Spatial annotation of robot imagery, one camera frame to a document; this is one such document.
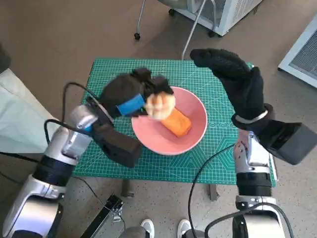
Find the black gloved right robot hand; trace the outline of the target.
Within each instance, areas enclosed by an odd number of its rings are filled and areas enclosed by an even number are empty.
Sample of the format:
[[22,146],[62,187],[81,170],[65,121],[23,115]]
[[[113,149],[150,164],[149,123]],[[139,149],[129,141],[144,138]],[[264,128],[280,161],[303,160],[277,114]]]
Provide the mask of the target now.
[[190,58],[221,81],[239,117],[253,120],[265,112],[264,82],[258,67],[249,68],[237,54],[223,49],[194,49]]

